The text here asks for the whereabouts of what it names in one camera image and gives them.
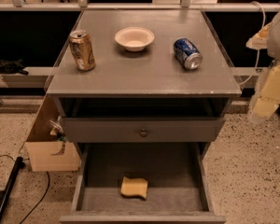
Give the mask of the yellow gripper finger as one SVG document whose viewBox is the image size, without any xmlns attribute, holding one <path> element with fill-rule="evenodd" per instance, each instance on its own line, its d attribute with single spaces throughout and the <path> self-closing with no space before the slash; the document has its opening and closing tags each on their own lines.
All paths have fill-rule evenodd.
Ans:
<svg viewBox="0 0 280 224">
<path fill-rule="evenodd" d="M 249 49 L 266 49 L 270 26 L 271 25 L 269 23 L 264 25 L 256 34 L 254 34 L 251 38 L 248 39 L 245 45 Z"/>
<path fill-rule="evenodd" d="M 280 63 L 265 70 L 258 78 L 255 94 L 252 96 L 248 119 L 263 122 L 269 119 L 280 106 Z"/>
</svg>

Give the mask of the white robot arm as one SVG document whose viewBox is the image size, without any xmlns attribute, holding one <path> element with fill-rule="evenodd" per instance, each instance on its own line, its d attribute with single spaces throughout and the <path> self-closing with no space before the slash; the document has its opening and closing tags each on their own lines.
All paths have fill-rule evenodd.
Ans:
<svg viewBox="0 0 280 224">
<path fill-rule="evenodd" d="M 258 78 L 248 116 L 254 123 L 269 119 L 280 106 L 280 10 L 272 21 L 261 28 L 247 42 L 250 49 L 266 49 L 275 64 Z"/>
</svg>

